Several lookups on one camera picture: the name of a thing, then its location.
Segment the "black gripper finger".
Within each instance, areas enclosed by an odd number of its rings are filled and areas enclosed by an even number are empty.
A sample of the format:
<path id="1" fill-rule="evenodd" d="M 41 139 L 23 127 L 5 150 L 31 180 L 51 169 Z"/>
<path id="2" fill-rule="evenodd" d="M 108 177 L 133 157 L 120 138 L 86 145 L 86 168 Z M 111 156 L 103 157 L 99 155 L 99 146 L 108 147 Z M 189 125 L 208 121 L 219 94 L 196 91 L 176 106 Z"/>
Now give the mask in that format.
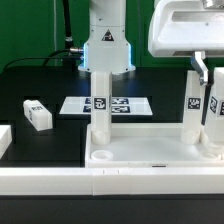
<path id="1" fill-rule="evenodd" d="M 199 75 L 199 83 L 201 86 L 208 84 L 209 80 L 209 70 L 204 63 L 205 52 L 195 51 L 191 56 L 191 65 Z"/>

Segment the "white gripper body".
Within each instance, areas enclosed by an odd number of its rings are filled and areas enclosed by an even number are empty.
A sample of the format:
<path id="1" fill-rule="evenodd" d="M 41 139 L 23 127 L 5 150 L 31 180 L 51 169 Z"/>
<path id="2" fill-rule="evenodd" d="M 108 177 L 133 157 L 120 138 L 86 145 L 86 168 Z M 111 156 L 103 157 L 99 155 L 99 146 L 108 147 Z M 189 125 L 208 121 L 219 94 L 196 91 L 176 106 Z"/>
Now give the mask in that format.
<path id="1" fill-rule="evenodd" d="M 154 57 L 224 57 L 224 0 L 155 0 L 148 51 Z"/>

